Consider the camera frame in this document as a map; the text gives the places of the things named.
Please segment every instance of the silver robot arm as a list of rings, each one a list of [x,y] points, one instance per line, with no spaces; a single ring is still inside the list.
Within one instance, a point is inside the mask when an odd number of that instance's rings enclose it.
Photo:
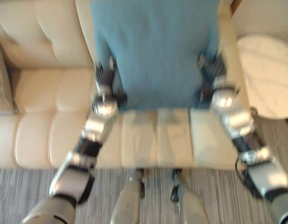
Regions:
[[[103,72],[101,67],[97,68],[99,95],[95,98],[78,144],[55,174],[49,198],[32,209],[21,224],[74,224],[76,205],[89,197],[96,158],[119,111],[118,100],[111,91],[113,73],[113,70]]]
[[[237,91],[228,86],[225,76],[214,80],[213,89],[211,109],[237,148],[237,161],[245,166],[239,175],[242,182],[253,196],[265,200],[274,223],[288,224],[287,174],[255,131],[250,112],[235,100]]]

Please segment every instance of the floor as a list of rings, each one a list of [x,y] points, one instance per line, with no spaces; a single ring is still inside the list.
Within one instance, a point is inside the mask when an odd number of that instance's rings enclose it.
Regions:
[[[288,124],[284,120],[256,119],[260,132],[288,173]],[[0,224],[18,224],[48,194],[54,170],[0,170]],[[77,210],[76,224],[110,222],[112,210],[128,169],[96,170],[87,203]],[[262,201],[251,197],[233,171],[185,169],[189,185],[202,198],[212,224],[270,224]],[[146,196],[141,201],[141,224],[181,224],[170,202],[170,170],[151,169],[144,177]]]

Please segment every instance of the tufted leather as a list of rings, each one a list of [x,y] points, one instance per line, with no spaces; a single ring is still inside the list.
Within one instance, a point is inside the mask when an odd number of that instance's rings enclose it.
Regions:
[[[0,1],[0,43],[17,68],[93,65],[74,0]]]

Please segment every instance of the teal towel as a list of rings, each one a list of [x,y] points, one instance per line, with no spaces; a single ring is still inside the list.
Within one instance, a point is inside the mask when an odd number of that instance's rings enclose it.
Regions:
[[[93,0],[96,49],[117,61],[114,91],[129,109],[195,107],[203,83],[197,57],[218,49],[219,0]]]

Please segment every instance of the sofa armrest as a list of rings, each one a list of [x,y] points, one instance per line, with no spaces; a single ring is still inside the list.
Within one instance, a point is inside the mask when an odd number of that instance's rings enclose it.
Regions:
[[[237,48],[237,36],[231,20],[230,9],[222,5],[218,13],[219,48],[225,61],[227,77],[230,83],[240,88],[238,100],[242,106],[249,108],[244,73]]]

